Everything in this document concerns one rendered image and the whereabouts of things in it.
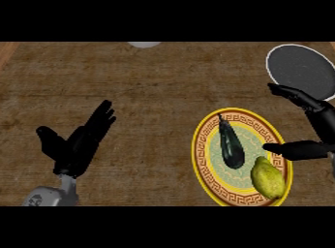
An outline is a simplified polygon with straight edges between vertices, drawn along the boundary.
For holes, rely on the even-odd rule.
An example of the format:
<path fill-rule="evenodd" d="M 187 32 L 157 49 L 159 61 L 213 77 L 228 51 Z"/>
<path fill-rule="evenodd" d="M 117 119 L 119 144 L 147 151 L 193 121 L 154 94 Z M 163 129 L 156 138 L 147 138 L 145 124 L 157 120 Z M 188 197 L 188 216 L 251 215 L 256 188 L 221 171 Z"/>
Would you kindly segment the yellow patterned plate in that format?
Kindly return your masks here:
<path fill-rule="evenodd" d="M 246 164 L 232 169 L 223 162 L 221 149 L 219 119 L 223 118 L 235 131 L 246 151 Z M 281 155 L 266 151 L 266 143 L 284 143 L 285 140 L 268 120 L 244 108 L 222 108 L 203 119 L 193 139 L 193 164 L 200 183 L 221 205 L 271 206 L 287 200 L 293 180 L 293 162 Z M 265 156 L 281 170 L 285 179 L 285 194 L 271 200 L 253 185 L 251 170 L 256 160 Z"/>

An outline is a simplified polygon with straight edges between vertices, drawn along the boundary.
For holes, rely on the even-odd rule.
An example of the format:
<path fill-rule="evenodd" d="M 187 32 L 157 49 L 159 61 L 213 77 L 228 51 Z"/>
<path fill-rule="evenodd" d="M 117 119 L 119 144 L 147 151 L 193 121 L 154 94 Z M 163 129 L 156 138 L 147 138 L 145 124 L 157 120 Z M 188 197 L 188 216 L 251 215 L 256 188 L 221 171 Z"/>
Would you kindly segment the white round object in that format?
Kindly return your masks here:
<path fill-rule="evenodd" d="M 134 47 L 150 48 L 156 47 L 162 42 L 128 42 Z"/>

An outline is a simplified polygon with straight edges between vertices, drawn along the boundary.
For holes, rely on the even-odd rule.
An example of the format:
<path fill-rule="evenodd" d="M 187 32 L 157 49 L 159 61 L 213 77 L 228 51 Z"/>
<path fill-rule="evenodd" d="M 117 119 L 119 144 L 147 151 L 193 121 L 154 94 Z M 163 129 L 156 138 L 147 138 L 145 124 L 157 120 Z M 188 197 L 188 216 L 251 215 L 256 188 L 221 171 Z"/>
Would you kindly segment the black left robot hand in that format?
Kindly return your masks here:
<path fill-rule="evenodd" d="M 54 159 L 54 173 L 79 178 L 91 165 L 100 143 L 117 120 L 113 102 L 106 100 L 95 109 L 88 122 L 76 128 L 64 139 L 47 126 L 36 129 L 41 138 L 42 152 Z"/>

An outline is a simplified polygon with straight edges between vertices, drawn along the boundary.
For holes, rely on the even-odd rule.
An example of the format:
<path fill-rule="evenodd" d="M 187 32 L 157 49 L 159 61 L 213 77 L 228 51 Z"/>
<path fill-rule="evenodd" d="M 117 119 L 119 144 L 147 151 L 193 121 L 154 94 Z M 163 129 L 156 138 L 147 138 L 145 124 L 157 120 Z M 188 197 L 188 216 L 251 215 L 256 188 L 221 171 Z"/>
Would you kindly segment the dark eggplant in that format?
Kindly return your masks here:
<path fill-rule="evenodd" d="M 246 151 L 229 122 L 219 116 L 221 149 L 225 164 L 238 170 L 246 164 Z"/>

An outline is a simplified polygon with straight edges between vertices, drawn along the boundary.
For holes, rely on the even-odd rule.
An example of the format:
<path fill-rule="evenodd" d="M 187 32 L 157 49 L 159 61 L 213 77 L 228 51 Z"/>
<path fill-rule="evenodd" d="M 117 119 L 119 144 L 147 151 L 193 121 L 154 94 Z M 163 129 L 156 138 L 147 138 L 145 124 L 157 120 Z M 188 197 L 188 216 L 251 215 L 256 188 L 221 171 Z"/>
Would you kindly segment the dark pan with white rim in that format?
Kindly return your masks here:
<path fill-rule="evenodd" d="M 313 48 L 277 46 L 266 56 L 266 70 L 277 84 L 302 89 L 318 100 L 335 99 L 335 65 Z"/>

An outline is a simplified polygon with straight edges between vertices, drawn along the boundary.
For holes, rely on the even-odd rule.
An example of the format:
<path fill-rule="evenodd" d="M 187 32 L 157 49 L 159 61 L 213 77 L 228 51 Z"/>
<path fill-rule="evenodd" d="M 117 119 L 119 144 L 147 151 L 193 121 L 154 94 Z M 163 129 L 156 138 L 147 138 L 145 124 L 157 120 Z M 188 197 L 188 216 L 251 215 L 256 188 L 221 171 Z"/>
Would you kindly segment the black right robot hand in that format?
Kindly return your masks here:
<path fill-rule="evenodd" d="M 263 149 L 291 161 L 327 158 L 330 152 L 335 154 L 335 107 L 294 87 L 275 83 L 268 86 L 274 95 L 282 96 L 303 108 L 321 141 L 266 143 Z"/>

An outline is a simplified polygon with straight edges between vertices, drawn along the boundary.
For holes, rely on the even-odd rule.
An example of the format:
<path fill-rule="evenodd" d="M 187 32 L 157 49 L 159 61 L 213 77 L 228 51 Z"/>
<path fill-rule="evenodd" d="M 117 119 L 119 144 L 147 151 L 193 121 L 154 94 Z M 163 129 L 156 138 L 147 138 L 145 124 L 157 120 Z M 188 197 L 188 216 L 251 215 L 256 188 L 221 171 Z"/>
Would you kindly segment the yellow-green pear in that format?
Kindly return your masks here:
<path fill-rule="evenodd" d="M 265 156 L 256 160 L 251 170 L 251 179 L 257 191 L 271 200 L 281 199 L 285 195 L 287 183 L 281 170 L 274 166 Z"/>

